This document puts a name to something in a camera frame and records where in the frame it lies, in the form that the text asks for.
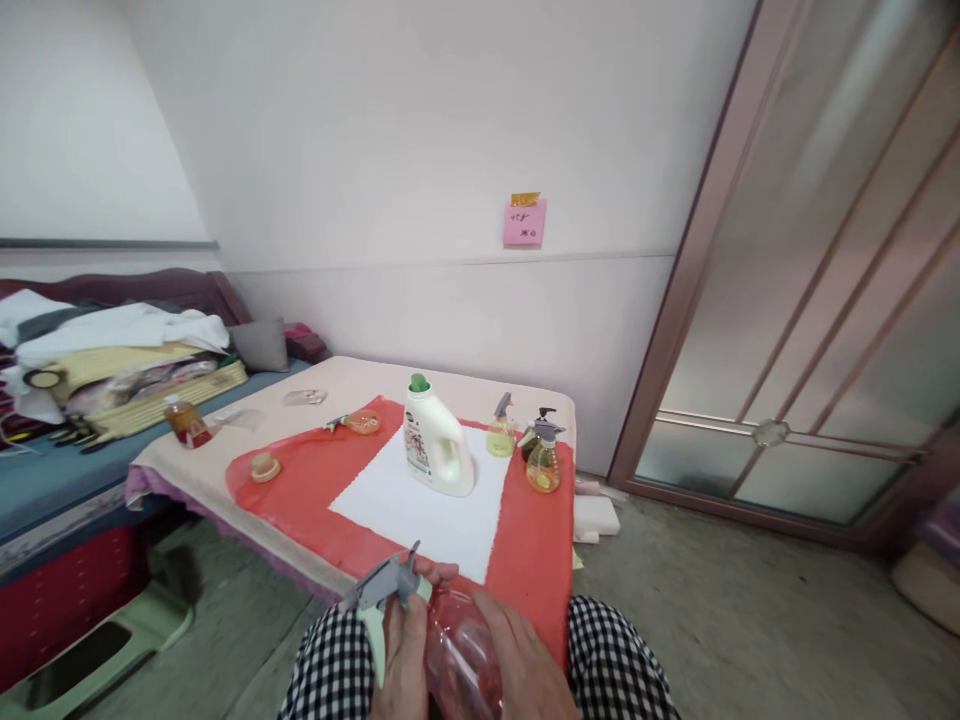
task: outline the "hand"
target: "hand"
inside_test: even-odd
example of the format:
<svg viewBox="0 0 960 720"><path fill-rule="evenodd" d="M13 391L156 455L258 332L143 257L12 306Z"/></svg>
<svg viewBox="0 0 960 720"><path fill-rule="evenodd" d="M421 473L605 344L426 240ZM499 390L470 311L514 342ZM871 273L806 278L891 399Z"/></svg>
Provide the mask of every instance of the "hand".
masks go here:
<svg viewBox="0 0 960 720"><path fill-rule="evenodd" d="M482 590L473 601L490 627L503 684L503 720L577 720L563 671L527 618Z"/></svg>
<svg viewBox="0 0 960 720"><path fill-rule="evenodd" d="M460 568L450 563L434 564L417 557L413 571L434 587L447 587ZM407 609L396 596L387 603L383 621L387 665L383 689L374 688L370 720L424 720L427 717L427 676L423 652L427 643L427 606L419 595L407 599Z"/></svg>

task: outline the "metal door frame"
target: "metal door frame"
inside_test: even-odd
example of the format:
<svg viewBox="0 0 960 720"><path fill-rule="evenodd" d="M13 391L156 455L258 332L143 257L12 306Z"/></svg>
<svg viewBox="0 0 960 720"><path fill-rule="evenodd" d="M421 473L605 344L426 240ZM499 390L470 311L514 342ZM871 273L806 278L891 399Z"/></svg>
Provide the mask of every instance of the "metal door frame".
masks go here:
<svg viewBox="0 0 960 720"><path fill-rule="evenodd" d="M902 549L903 539L910 536L918 514L943 497L953 478L960 474L960 427L957 425L938 433L925 447L927 461L904 467L851 526L635 479L644 446L657 413L662 412L660 406L667 384L699 304L727 207L749 165L811 5L812 0L759 0L757 3L607 478L612 486L621 490L691 510L849 550L890 552ZM956 33L953 33L944 48L955 40ZM936 62L931 65L927 77L935 65ZM891 137L896 135L913 104L904 111Z"/></svg>

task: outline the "bottle label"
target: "bottle label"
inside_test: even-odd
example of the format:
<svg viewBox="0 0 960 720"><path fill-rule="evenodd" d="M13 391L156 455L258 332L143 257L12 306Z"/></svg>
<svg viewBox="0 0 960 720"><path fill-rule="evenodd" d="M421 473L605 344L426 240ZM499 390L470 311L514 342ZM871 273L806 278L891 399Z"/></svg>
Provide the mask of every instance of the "bottle label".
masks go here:
<svg viewBox="0 0 960 720"><path fill-rule="evenodd" d="M191 420L186 429L178 431L176 435L180 444L190 450L200 447L213 437L207 429L206 423L200 418Z"/></svg>
<svg viewBox="0 0 960 720"><path fill-rule="evenodd" d="M422 473L430 475L430 459L423 446L423 435L420 433L420 423L407 410L404 413L403 442L407 447L407 462Z"/></svg>

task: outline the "checkered pants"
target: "checkered pants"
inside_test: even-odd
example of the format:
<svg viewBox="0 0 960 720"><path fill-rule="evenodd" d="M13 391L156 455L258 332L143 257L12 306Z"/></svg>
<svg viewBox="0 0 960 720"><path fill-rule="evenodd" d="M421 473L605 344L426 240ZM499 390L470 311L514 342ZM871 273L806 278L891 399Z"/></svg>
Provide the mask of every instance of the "checkered pants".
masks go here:
<svg viewBox="0 0 960 720"><path fill-rule="evenodd" d="M679 720L663 668L616 609L570 600L570 690L580 716ZM363 623L330 608L304 635L280 720L365 720L374 686Z"/></svg>

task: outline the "frosted glass panel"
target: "frosted glass panel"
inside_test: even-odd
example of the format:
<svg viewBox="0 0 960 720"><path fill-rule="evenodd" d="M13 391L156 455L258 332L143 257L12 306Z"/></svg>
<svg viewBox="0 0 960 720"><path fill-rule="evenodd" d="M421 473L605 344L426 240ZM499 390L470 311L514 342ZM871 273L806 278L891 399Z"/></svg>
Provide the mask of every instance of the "frosted glass panel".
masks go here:
<svg viewBox="0 0 960 720"><path fill-rule="evenodd" d="M950 32L954 6L898 0L812 3L765 130L720 228L663 408L738 415ZM955 80L929 95L934 100L957 96ZM903 131L908 136L875 178L855 232L847 233L834 269L791 334L748 419L772 417L783 404L951 132L956 121L952 107L934 111L924 106L923 122Z"/></svg>
<svg viewBox="0 0 960 720"><path fill-rule="evenodd" d="M960 406L960 247L903 315L823 426L827 435L923 445Z"/></svg>
<svg viewBox="0 0 960 720"><path fill-rule="evenodd" d="M637 476L726 497L754 447L743 435L655 422Z"/></svg>
<svg viewBox="0 0 960 720"><path fill-rule="evenodd" d="M779 445L760 456L735 499L846 524L899 467L887 460Z"/></svg>

